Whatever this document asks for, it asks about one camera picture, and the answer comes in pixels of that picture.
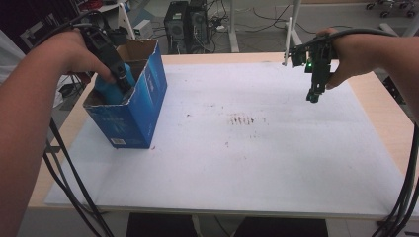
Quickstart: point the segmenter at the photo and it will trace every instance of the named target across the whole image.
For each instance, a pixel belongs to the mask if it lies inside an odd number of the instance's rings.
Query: hand
[[[45,50],[45,52],[60,54],[64,60],[61,63],[62,74],[95,71],[105,81],[115,82],[115,78],[110,69],[87,49],[84,39],[78,30],[57,34],[39,47]],[[86,77],[82,77],[81,79],[85,83],[90,82]]]
[[[333,34],[337,30],[333,28],[325,29],[317,33],[318,36]],[[326,89],[339,86],[345,80],[368,72],[377,68],[377,60],[374,55],[367,53],[370,40],[379,36],[357,34],[347,35],[332,41],[333,47],[339,58],[339,66],[326,85]]]

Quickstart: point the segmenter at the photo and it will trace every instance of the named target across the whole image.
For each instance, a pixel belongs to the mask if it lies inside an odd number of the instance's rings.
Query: table surface
[[[281,53],[163,56],[165,65],[194,63],[256,63],[278,62],[280,60],[282,60]],[[382,143],[387,148],[390,157],[395,161],[400,171],[404,173],[405,167],[407,166],[407,157],[413,129],[413,125],[409,118],[400,109],[398,104],[392,100],[373,73],[351,79],[350,85],[374,126],[374,129],[377,131],[379,139],[382,140]],[[83,100],[83,98],[79,100],[61,129],[61,133],[67,145],[72,143],[81,127],[85,124],[87,114],[80,105]],[[30,202],[30,207],[46,207],[43,201],[52,183],[53,181],[49,176],[49,173],[44,169],[44,166],[42,166],[39,180]]]

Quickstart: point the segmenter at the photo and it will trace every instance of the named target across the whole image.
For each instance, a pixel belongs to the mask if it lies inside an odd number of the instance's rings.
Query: forearm
[[[391,77],[419,121],[419,38],[385,38],[377,53],[379,67]]]
[[[16,235],[37,180],[61,74],[62,59],[49,53],[43,46],[31,52],[0,87],[0,229],[4,236]]]
[[[390,75],[415,120],[419,121],[419,38],[347,35],[335,39],[333,46],[338,52],[339,66],[328,89],[352,76],[382,68]]]

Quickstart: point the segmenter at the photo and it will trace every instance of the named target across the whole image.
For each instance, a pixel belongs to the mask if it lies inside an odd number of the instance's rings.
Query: black machine
[[[199,45],[209,43],[207,0],[191,0],[189,13],[193,43]]]
[[[189,27],[189,3],[187,1],[170,2],[164,27],[166,29],[167,41],[170,54],[191,53],[191,33]]]

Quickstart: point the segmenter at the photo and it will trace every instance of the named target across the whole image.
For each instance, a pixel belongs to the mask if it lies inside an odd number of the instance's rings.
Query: black cable
[[[404,216],[403,220],[398,225],[397,229],[394,231],[392,236],[397,236],[400,231],[406,226],[407,221],[409,221],[410,216],[412,216],[413,210],[415,208],[416,202],[419,197],[419,179],[416,183],[415,192],[413,193],[412,201],[410,202],[409,209],[407,210],[406,215]]]
[[[415,128],[414,128],[414,133],[413,133],[413,141],[412,141],[412,148],[410,150],[410,159],[409,159],[409,166],[408,169],[410,168],[410,172],[409,172],[409,184],[407,185],[407,191],[405,194],[405,198],[404,198],[404,203],[401,205],[401,208],[399,210],[399,215],[397,216],[396,221],[394,221],[393,225],[391,226],[391,228],[388,230],[388,235],[390,236],[396,236],[405,226],[405,223],[407,222],[407,220],[410,218],[411,212],[410,214],[409,211],[407,210],[406,213],[406,209],[407,209],[407,204],[410,201],[410,196],[412,193],[412,187],[414,184],[414,179],[415,179],[415,169],[416,169],[416,162],[417,162],[417,155],[418,155],[418,143],[419,141],[419,129],[418,126],[415,124]],[[415,206],[416,204],[416,200],[417,200],[417,192],[418,189],[417,187],[415,188],[415,192],[412,198],[412,201],[410,202],[409,205],[409,209]]]
[[[216,215],[214,216],[216,222],[218,223],[219,227],[222,229],[222,231],[224,232],[224,234],[228,237],[230,237],[230,234],[224,229],[224,226],[222,226],[221,222],[219,221],[218,217],[216,217]]]
[[[62,183],[64,184],[64,186],[66,187],[66,189],[68,190],[68,193],[71,195],[71,197],[73,198],[74,202],[85,212],[87,212],[92,218],[96,219],[95,216],[93,215],[93,212],[89,209],[86,208],[86,206],[84,206],[82,203],[80,203],[80,201],[77,199],[77,197],[75,196],[74,192],[71,190],[70,185],[67,182],[67,178],[65,177],[64,172],[62,171],[62,167],[59,163],[58,157],[56,157],[55,152],[52,150],[52,147],[49,143],[49,141],[46,141],[46,149],[51,153],[52,158],[55,162],[55,166],[58,169],[58,173],[61,176],[62,179]]]
[[[283,19],[281,19],[281,17],[284,15],[284,13],[287,11],[287,9],[289,8],[289,6],[290,5],[288,5],[287,7],[286,7],[286,9],[284,9],[284,11],[281,13],[281,15],[277,18],[277,19],[272,19],[272,20],[275,20],[275,22],[273,23],[273,24],[271,24],[270,26],[268,26],[268,27],[264,27],[264,28],[262,28],[262,29],[259,29],[259,30],[255,30],[255,31],[246,31],[247,33],[257,33],[257,32],[261,32],[261,31],[263,31],[263,30],[266,30],[266,29],[268,29],[268,28],[270,28],[270,27],[273,27],[276,23],[278,23],[278,22],[284,22],[285,20],[283,20]]]
[[[340,32],[335,32],[332,33],[330,35],[328,35],[326,38],[314,38],[313,40],[297,45],[297,48],[307,48],[310,47],[314,44],[318,44],[324,40],[334,40],[337,39],[339,37],[343,37],[346,35],[351,35],[351,34],[370,34],[370,35],[380,35],[380,36],[387,36],[387,37],[396,37],[396,35],[385,32],[385,31],[381,31],[381,30],[377,30],[377,29],[349,29],[349,30],[345,30],[345,31],[340,31]]]
[[[387,217],[385,223],[382,224],[381,227],[373,234],[373,237],[377,236],[380,232],[384,232],[384,231],[385,232],[381,236],[385,236],[385,237],[396,236],[401,231],[401,229],[404,228],[405,223],[408,221],[408,219],[411,216],[411,212],[413,211],[413,208],[418,198],[417,196],[419,194],[419,188],[417,184],[412,201],[410,202],[409,208],[406,213],[407,204],[409,203],[409,200],[410,200],[410,195],[412,192],[413,182],[415,178],[418,145],[419,145],[419,129],[418,129],[417,124],[415,124],[414,132],[413,132],[413,139],[412,139],[412,147],[410,150],[409,164],[407,167],[406,176],[405,176],[404,183],[401,188],[399,197],[397,199],[397,202],[391,214]],[[394,217],[394,214],[396,212],[398,212],[396,220],[393,221],[393,223],[391,223]]]
[[[55,28],[54,30],[52,30],[51,32],[49,32],[48,34],[46,34],[42,39],[40,39],[39,41],[37,41],[33,48],[37,47],[38,45],[40,45],[41,43],[43,43],[44,41],[46,41],[47,39],[49,39],[51,36],[58,34],[62,31],[64,31],[67,28],[70,28],[72,25],[78,23],[80,20],[82,20],[85,17],[91,16],[91,15],[95,15],[95,14],[99,14],[102,17],[102,20],[104,21],[104,29],[110,29],[111,27],[109,26],[108,20],[103,16],[102,12],[98,11],[98,10],[92,10],[89,11],[87,13],[81,14],[78,17],[74,18],[73,20],[66,22],[60,26],[58,26],[57,28]]]
[[[67,149],[65,147],[65,144],[64,144],[64,142],[62,140],[61,135],[59,134],[58,128],[57,128],[57,126],[56,126],[55,121],[53,120],[53,118],[51,118],[51,121],[49,123],[49,127],[50,127],[53,135],[55,136],[55,138],[56,138],[59,146],[61,147],[61,150],[64,153],[65,158],[68,161],[68,164],[70,165],[71,171],[74,174],[74,178],[77,181],[77,184],[78,184],[78,186],[80,188],[80,191],[82,192],[84,198],[86,199],[87,203],[89,204],[89,207],[92,209],[94,215],[98,219],[99,224],[105,230],[107,236],[113,237],[114,234],[112,233],[111,229],[109,228],[109,226],[105,222],[105,220],[104,220],[103,216],[101,215],[101,213],[99,212],[97,206],[93,203],[92,199],[90,198],[89,193],[87,192],[87,190],[86,190],[83,182],[81,181],[81,179],[80,179],[80,177],[79,177],[79,175],[77,173],[77,170],[75,169],[75,167],[74,167],[74,165],[73,165],[73,163],[72,163],[72,161],[70,159],[70,155],[68,154],[68,151],[67,151]]]
[[[64,184],[62,184],[62,182],[59,180],[58,176],[56,175],[55,171],[52,168],[51,163],[49,162],[49,158],[46,155],[46,153],[43,154],[43,160],[44,160],[46,166],[48,167],[49,172],[51,173],[52,177],[55,179],[56,183],[61,187],[61,189],[65,192],[65,194],[67,195],[68,199],[71,201],[71,203],[73,204],[74,208],[79,213],[79,215],[81,216],[81,218],[83,219],[83,221],[86,223],[86,225],[89,227],[89,229],[96,236],[101,237],[101,235],[98,233],[98,231],[95,229],[95,227],[93,227],[93,225],[87,219],[86,215],[84,215],[83,211],[80,209],[80,207],[77,205],[77,203],[75,203],[75,201],[72,198],[71,194],[68,192],[66,186]]]

